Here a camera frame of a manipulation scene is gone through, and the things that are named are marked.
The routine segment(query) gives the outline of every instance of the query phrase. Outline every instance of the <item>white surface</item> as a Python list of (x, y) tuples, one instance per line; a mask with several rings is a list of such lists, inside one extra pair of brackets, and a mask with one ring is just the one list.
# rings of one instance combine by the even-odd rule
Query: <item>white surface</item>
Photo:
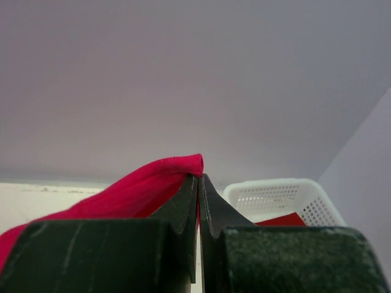
[(224, 197), (257, 223), (296, 212), (307, 226), (346, 226), (322, 187), (309, 179), (271, 179), (235, 183)]
[(0, 176), (318, 179), (391, 83), (389, 0), (0, 1)]
[[(69, 208), (101, 188), (54, 186), (41, 184), (0, 183), (0, 234), (37, 217)], [(191, 292), (202, 293), (200, 238), (197, 239), (196, 284)]]
[(374, 246), (391, 281), (391, 89), (319, 183), (348, 223)]

